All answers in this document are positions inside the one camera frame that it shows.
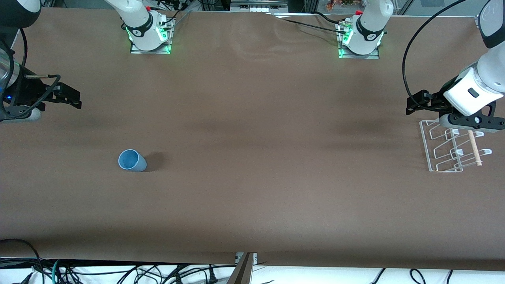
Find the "blue plastic cup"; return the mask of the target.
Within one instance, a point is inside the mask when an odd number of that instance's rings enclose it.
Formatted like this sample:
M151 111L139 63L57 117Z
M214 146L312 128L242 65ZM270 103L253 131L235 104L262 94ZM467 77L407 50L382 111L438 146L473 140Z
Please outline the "blue plastic cup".
M134 149L124 150L118 157L121 169L132 172L143 172L147 168L145 158Z

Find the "orange background items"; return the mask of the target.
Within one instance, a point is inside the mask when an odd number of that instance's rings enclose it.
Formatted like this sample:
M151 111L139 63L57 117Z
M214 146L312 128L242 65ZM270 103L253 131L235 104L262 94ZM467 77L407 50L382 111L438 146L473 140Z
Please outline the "orange background items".
M361 9L366 7L368 0L327 0L326 9L332 11L337 8Z

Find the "brown table cover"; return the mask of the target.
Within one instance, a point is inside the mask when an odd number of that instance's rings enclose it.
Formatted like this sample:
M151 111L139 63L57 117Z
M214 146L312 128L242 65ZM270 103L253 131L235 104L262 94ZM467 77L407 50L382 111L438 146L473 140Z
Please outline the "brown table cover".
M171 54L130 54L119 15L45 8L27 67L82 108L0 124L0 239L43 258L505 270L505 131L482 166L431 173L405 115L393 17L378 60L267 14L196 12ZM134 149L143 172L119 167Z

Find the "brown wooden beam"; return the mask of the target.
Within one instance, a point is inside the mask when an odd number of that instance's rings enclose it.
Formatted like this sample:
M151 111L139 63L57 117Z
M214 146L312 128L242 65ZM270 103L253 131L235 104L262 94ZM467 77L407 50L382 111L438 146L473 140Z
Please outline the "brown wooden beam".
M235 266L226 284L250 284L252 269L253 256L251 253L245 253L239 264Z

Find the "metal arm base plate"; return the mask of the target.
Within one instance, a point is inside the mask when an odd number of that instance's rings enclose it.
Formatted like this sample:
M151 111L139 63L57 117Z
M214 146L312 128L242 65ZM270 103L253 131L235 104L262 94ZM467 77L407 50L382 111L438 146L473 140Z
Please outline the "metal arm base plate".
M149 12L146 24L140 27L126 26L131 41L132 54L170 54L174 36L175 19L156 11Z
M381 38L383 34L380 34L377 39L366 41L360 32L355 31L351 22L340 21L338 24L335 24L335 28L337 31L344 32L343 34L337 33L337 47L339 50L339 58L370 60L380 58L379 45L381 44ZM357 47L358 50L370 51L370 53L356 53L349 47L349 43L351 44L351 47Z

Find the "silver metal bracket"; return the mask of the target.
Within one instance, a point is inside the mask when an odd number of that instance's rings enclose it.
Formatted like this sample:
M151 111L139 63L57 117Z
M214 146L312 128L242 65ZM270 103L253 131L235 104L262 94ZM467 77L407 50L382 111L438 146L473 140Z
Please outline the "silver metal bracket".
M245 253L243 252L237 252L235 253L235 264L238 265L241 258L245 255ZM253 256L253 266L257 265L258 264L258 255L257 253L251 253L251 255Z

